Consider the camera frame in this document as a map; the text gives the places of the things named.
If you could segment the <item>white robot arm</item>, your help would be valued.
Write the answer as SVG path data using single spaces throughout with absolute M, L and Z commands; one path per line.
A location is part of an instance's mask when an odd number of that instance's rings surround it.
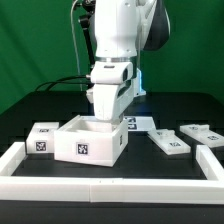
M 95 117 L 113 121 L 139 94 L 138 54 L 160 49 L 170 36 L 163 0 L 96 0 L 97 42 L 90 79 Z

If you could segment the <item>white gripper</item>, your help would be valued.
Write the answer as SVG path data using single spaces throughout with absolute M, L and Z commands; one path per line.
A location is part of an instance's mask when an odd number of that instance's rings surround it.
M 133 64 L 97 61 L 90 80 L 93 87 L 87 96 L 95 117 L 101 121 L 118 119 L 134 98 Z

